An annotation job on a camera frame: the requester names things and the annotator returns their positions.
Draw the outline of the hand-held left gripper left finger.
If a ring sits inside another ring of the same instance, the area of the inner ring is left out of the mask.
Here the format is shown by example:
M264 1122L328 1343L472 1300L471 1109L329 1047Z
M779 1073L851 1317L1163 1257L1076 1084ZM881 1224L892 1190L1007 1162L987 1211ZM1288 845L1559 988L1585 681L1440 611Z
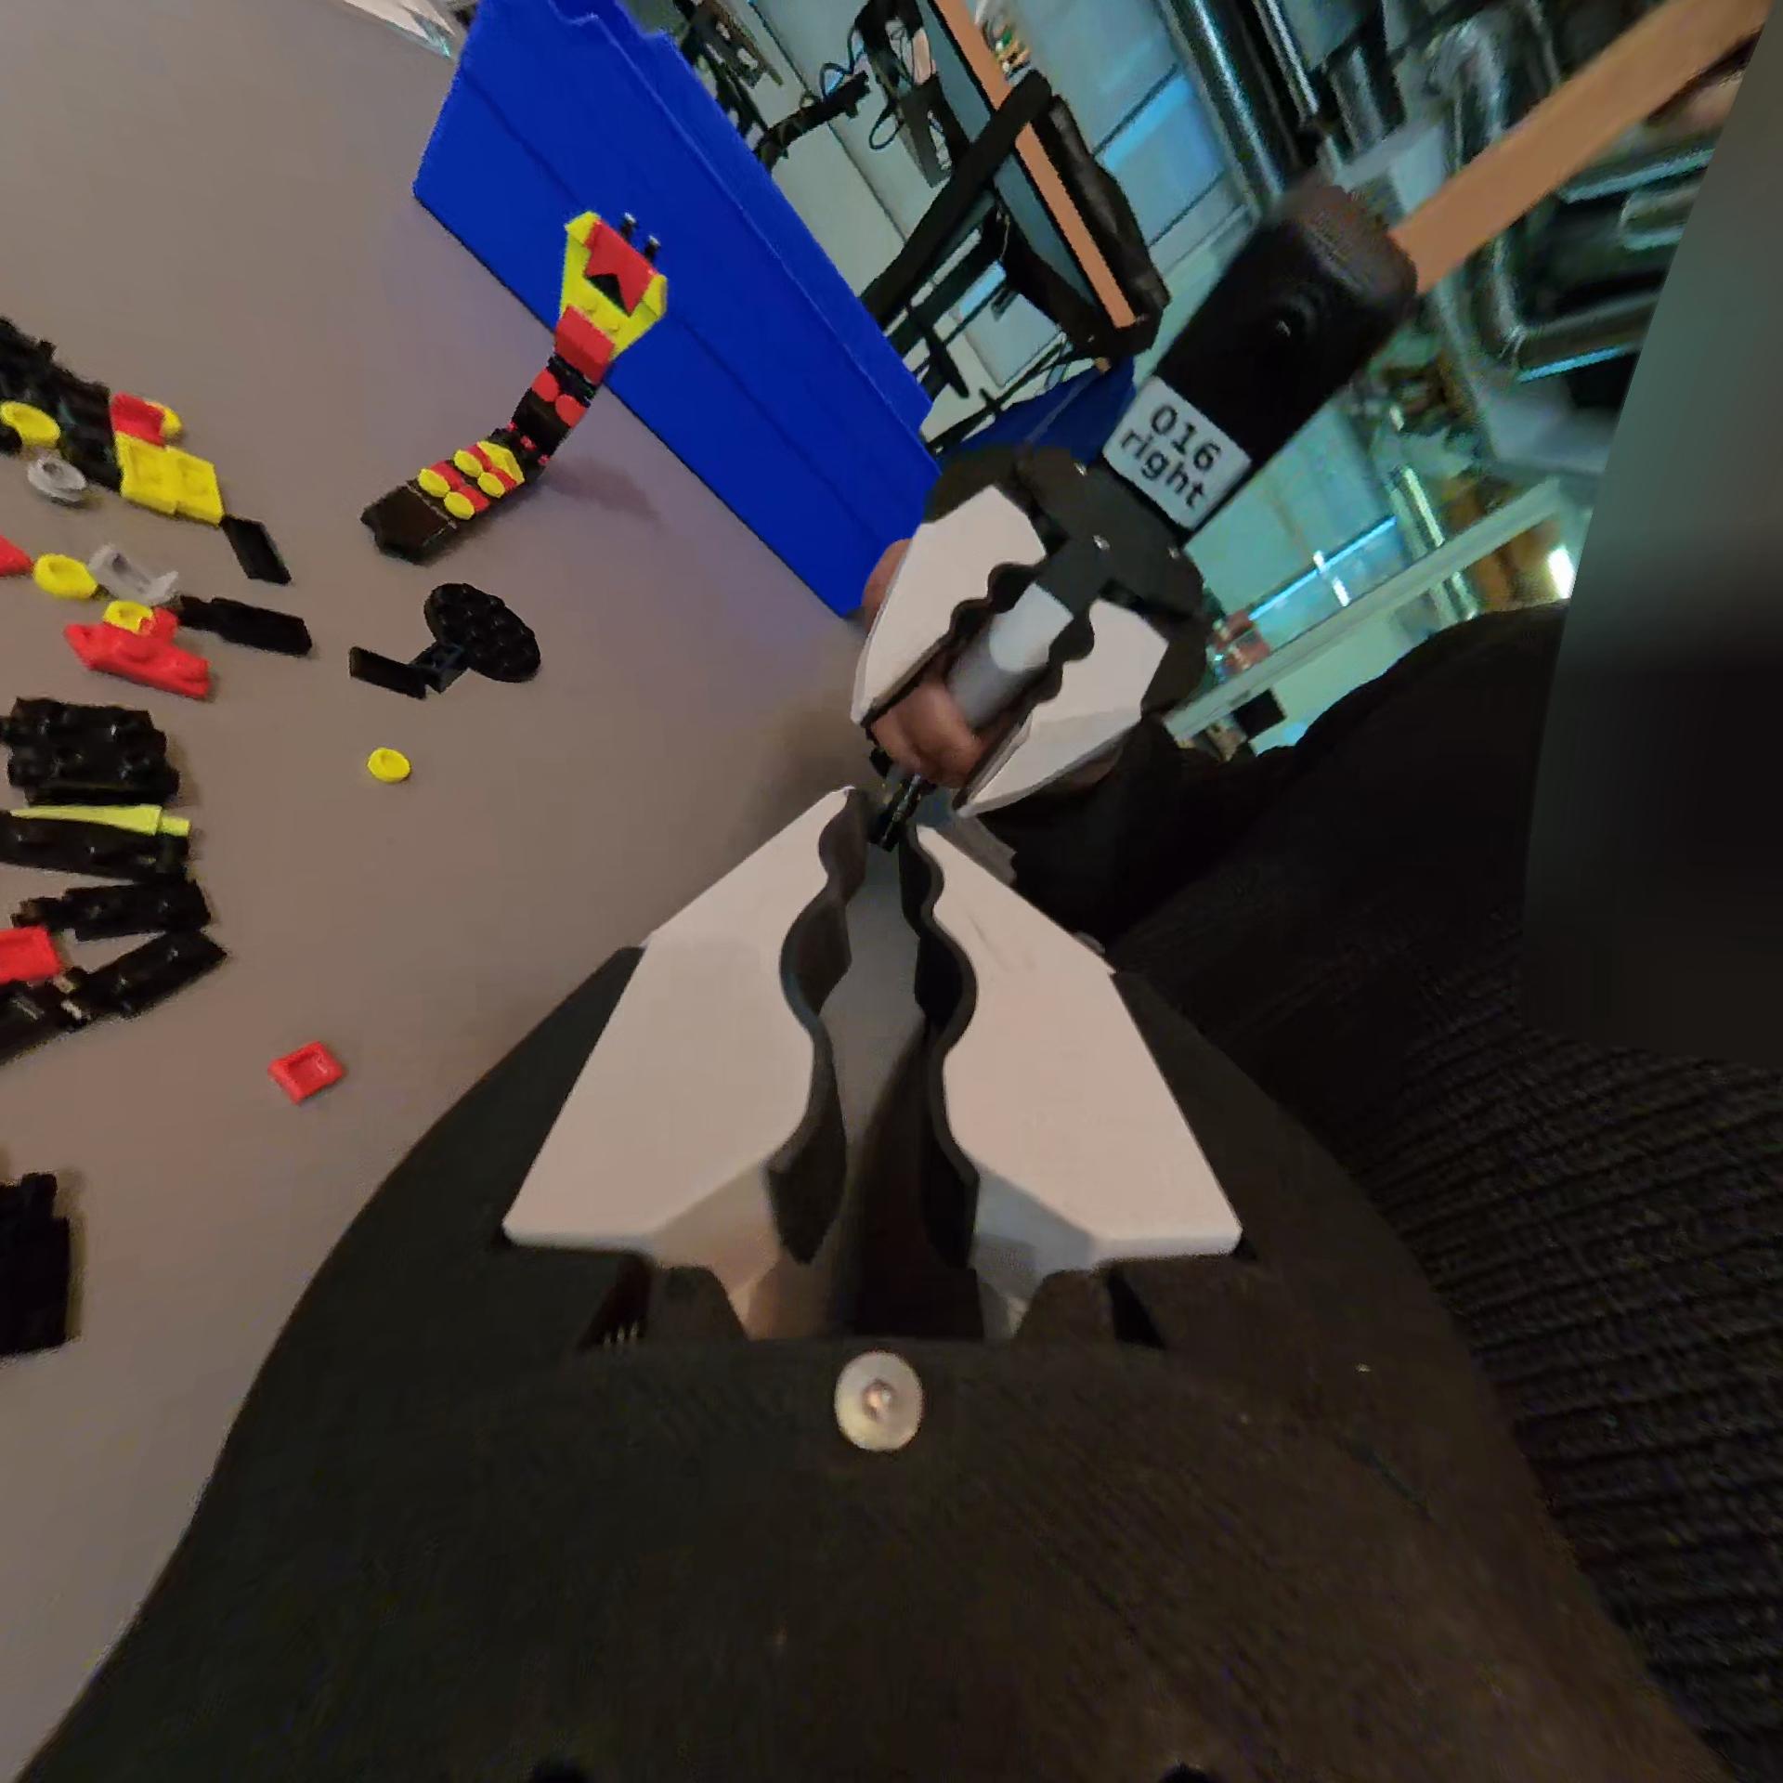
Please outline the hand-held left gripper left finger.
M749 1335L823 1320L849 1170L825 1010L868 856L866 795L831 791L627 956L511 1244L705 1270Z

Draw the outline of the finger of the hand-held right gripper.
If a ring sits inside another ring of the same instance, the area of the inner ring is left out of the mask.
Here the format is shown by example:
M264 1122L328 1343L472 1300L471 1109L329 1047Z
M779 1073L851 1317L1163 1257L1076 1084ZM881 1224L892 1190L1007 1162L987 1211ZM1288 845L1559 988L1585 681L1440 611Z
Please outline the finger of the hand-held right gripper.
M1165 633L1132 609L1093 609L1087 624L1087 654L1024 689L1018 719L953 798L961 817L989 817L1069 780L1141 722Z
M853 722L872 724L948 644L957 620L985 609L996 572L1031 570L1044 557L1030 512L1000 486L918 525L859 655Z

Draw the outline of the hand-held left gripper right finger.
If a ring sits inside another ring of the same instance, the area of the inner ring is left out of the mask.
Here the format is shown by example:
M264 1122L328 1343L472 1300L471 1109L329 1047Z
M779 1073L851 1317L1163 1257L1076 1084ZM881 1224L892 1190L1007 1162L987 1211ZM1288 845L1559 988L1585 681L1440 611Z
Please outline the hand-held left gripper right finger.
M1241 1218L1109 962L939 828L900 849L916 936L922 1214L1015 1333L1044 1285L1232 1257Z

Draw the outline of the person's right forearm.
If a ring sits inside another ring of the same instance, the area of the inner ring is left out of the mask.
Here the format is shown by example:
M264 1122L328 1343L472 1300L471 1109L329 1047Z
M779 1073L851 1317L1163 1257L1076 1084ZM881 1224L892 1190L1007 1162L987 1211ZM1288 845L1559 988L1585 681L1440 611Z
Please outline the person's right forearm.
M1449 628L1241 759L1148 720L1087 787L987 828L1026 899L1126 966L1520 912L1566 618L1550 603Z

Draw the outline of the red yellow black lego snake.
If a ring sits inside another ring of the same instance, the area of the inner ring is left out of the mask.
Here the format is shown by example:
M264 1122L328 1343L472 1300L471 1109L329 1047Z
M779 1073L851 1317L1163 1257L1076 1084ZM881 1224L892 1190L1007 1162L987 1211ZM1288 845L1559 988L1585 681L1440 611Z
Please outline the red yellow black lego snake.
M634 215L614 224L584 211L567 224L560 312L545 367L506 423L435 457L363 511L383 555L428 564L545 477L615 362L664 319L667 276L658 254L658 237L638 237Z

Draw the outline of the black round lego plate assembly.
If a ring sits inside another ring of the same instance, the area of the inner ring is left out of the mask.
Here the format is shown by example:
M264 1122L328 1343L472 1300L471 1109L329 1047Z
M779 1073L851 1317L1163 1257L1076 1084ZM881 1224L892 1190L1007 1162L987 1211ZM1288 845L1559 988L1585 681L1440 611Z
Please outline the black round lego plate assembly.
M471 583L435 585L422 605L432 642L411 661L352 646L350 678L422 702L448 693L469 674L502 685L537 678L543 652L536 631L500 596Z

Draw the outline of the pile of loose lego pieces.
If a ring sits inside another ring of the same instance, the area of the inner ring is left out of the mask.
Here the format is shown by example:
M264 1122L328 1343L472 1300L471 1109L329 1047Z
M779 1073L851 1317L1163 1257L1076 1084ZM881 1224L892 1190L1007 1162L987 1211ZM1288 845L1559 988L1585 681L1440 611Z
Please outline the pile of loose lego pieces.
M216 466L185 447L166 403L69 367L45 336L3 323L4 458L45 501L81 507L108 490L131 505L212 525L242 572L287 587L292 572L268 527L231 511ZM99 616L66 626L75 659L97 676L172 698L212 694L212 661L188 635L279 657L313 637L290 613L199 596L121 546L82 559L4 538L4 581ZM146 1014L225 962L205 889L192 876L190 826L166 730L144 709L23 694L4 709L4 867L77 886L4 915L3 1058L14 1064L92 1027Z

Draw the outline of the person's right hand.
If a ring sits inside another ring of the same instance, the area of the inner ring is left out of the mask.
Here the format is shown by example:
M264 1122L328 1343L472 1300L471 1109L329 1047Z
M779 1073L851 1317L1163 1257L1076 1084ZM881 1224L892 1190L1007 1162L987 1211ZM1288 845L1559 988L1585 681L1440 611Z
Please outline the person's right hand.
M896 769L933 787L959 791L972 782L1011 724L1011 713L985 726L970 724L946 676L931 674L888 706L868 732Z

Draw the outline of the black desk with wooden edge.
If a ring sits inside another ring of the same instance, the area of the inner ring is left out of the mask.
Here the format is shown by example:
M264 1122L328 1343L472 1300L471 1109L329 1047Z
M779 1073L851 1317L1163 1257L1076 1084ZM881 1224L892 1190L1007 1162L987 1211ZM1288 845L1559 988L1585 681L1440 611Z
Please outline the black desk with wooden edge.
M946 325L983 280L1078 358L1150 347L1169 288L1119 180L1043 72L1011 3L862 3L855 33L931 200L861 293L931 399L970 397Z

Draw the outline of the wooden beam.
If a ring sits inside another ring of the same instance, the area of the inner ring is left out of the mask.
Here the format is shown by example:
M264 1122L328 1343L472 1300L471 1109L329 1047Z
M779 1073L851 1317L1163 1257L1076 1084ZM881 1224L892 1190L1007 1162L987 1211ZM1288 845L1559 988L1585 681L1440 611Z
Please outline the wooden beam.
M1758 39L1771 13L1771 2L1667 2L1618 35L1394 224L1418 295L1431 295L1631 128Z

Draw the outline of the blue plastic bin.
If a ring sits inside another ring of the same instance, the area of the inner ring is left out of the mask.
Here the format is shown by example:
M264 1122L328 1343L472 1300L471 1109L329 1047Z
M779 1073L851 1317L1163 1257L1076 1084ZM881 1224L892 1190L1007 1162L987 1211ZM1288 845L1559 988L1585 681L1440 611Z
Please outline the blue plastic bin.
M569 223L634 213L667 314L608 388L835 613L939 475L931 397L664 33L621 3L484 3L413 195L543 323Z

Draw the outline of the dark grey panel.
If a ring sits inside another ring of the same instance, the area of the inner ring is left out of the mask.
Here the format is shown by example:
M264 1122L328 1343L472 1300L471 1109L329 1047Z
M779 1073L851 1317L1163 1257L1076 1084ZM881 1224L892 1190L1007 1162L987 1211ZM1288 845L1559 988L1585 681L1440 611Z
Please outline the dark grey panel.
M1780 15L1696 198L1589 525L1527 837L1527 1008L1782 1058Z

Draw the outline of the person's dark knit sweater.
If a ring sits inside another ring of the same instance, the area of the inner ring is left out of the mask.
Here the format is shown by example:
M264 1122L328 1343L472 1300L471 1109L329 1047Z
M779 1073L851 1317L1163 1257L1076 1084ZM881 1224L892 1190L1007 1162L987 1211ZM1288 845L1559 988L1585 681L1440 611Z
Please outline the person's dark knit sweater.
M1656 1681L1780 1779L1780 1070L1563 1036L1522 941L1505 906L1297 945L1178 914L1117 962L1356 1181Z

